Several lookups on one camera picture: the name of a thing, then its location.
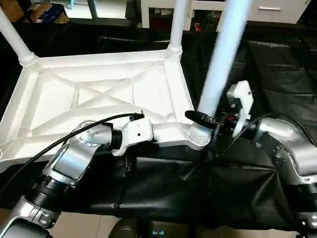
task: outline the white cabinet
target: white cabinet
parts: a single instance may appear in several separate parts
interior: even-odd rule
[[[253,0],[249,21],[266,21],[295,24],[311,0]],[[174,8],[175,0],[141,0],[142,25],[150,27],[149,8]],[[184,30],[189,30],[193,10],[224,10],[226,2],[189,0]],[[217,31],[221,29],[222,17]]]
[[[254,0],[249,20],[295,24],[309,2],[310,0]]]

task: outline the black tablecloth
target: black tablecloth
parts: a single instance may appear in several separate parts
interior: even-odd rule
[[[39,57],[165,49],[169,33],[92,25],[17,25]],[[216,33],[185,33],[182,67],[194,105],[204,84]],[[21,67],[0,37],[3,113]],[[317,139],[317,42],[305,32],[246,33],[229,84],[248,80],[254,95],[252,115],[286,113]],[[229,138],[220,138],[219,149]],[[65,211],[137,217],[161,221],[228,225],[244,229],[297,228],[283,184],[270,158],[240,139],[222,160],[185,146],[146,148],[136,152],[136,169],[125,174],[122,158],[97,156]],[[12,183],[1,207],[12,207],[40,173],[36,163]],[[0,175],[0,186],[18,166]]]

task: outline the floor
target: floor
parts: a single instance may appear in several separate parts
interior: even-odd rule
[[[113,216],[62,213],[50,233],[54,238],[107,238],[118,220]],[[180,232],[182,225],[176,225],[174,230],[177,230],[175,235],[171,234],[174,233],[172,230],[165,230],[165,237],[186,237]],[[295,238],[295,233],[276,230],[235,230],[228,227],[208,230],[198,227],[197,238]]]
[[[92,19],[87,0],[75,0],[73,9],[70,9],[70,0],[51,0],[53,3],[64,5],[69,18]],[[95,0],[97,15],[100,18],[125,19],[127,0]]]

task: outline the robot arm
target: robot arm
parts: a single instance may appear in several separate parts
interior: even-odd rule
[[[62,207],[76,188],[92,161],[96,150],[104,149],[121,156],[132,145],[153,139],[150,120],[133,118],[123,128],[99,124],[70,138],[43,169],[41,178],[20,198],[0,229],[0,238],[49,238],[46,229],[52,228]],[[79,130],[94,121],[79,124]]]
[[[298,221],[299,231],[306,238],[317,238],[317,148],[303,128],[282,119],[263,118],[250,125],[249,111],[253,103],[246,81],[233,85],[227,93],[234,117],[226,121],[208,115],[187,111],[186,117],[210,129],[221,123],[222,134],[243,137],[254,141],[272,159],[281,179],[291,209]]]

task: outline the black cable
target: black cable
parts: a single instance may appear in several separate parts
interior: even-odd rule
[[[237,139],[239,139],[239,137],[247,130],[249,129],[253,124],[257,123],[258,121],[262,120],[263,118],[266,118],[266,117],[270,117],[270,116],[275,116],[275,117],[284,117],[290,121],[292,121],[293,123],[295,123],[302,131],[303,133],[305,134],[305,136],[307,137],[307,139],[309,140],[309,142],[317,147],[316,145],[316,142],[314,141],[313,137],[309,134],[309,132],[307,131],[307,129],[297,120],[293,119],[292,117],[289,117],[287,115],[284,115],[284,114],[277,114],[277,113],[267,113],[267,114],[264,114],[262,116],[259,116],[257,118],[255,118],[254,120],[252,120],[251,122],[249,122],[249,124],[244,127],[242,129],[242,131],[232,140],[232,142],[229,144],[229,146],[224,150],[224,152],[221,154],[221,158],[228,152],[228,150],[232,147],[232,145],[237,141]]]
[[[273,113],[266,113],[262,116],[259,116],[257,118],[255,118],[254,120],[252,120],[251,122],[249,122],[249,124],[247,124],[242,131],[240,131],[239,134],[237,134],[237,136],[232,140],[232,142],[228,145],[228,147],[224,150],[224,152],[221,154],[221,158],[225,156],[225,154],[228,152],[228,150],[232,147],[232,145],[237,141],[237,139],[240,138],[240,136],[247,130],[249,129],[253,124],[257,123],[258,121],[262,120],[263,118],[269,117],[273,115]]]
[[[222,125],[225,123],[225,121],[228,119],[228,117],[230,117],[232,115],[233,115],[233,113],[228,113],[228,114],[222,115],[222,117],[220,118],[220,120],[219,120],[219,122],[214,130],[212,139],[211,139],[211,146],[213,148],[216,146],[217,138],[218,138],[218,135],[219,135],[219,132],[220,132]]]
[[[94,122],[92,124],[89,124],[79,130],[76,130],[74,132],[71,132],[70,134],[64,136],[63,138],[57,140],[56,142],[54,142],[53,144],[49,145],[48,147],[46,147],[44,150],[42,150],[41,152],[39,152],[38,154],[36,154],[35,156],[33,156],[31,159],[29,159],[23,166],[21,166],[12,176],[11,178],[5,183],[5,185],[2,187],[2,189],[0,190],[0,196],[3,194],[3,192],[6,190],[6,188],[10,185],[10,183],[14,180],[14,178],[24,169],[26,168],[29,164],[35,162],[36,160],[38,160],[40,157],[42,157],[44,154],[46,154],[47,152],[49,152],[51,149],[53,149],[54,147],[58,146],[60,143],[65,142],[67,140],[69,140],[70,138],[82,133],[83,131],[86,131],[96,125],[99,125],[101,123],[113,120],[113,119],[117,119],[117,118],[124,118],[124,117],[130,117],[130,116],[134,116],[135,113],[125,113],[125,114],[120,114],[120,115],[115,115],[106,119],[102,119],[99,120],[97,122]]]

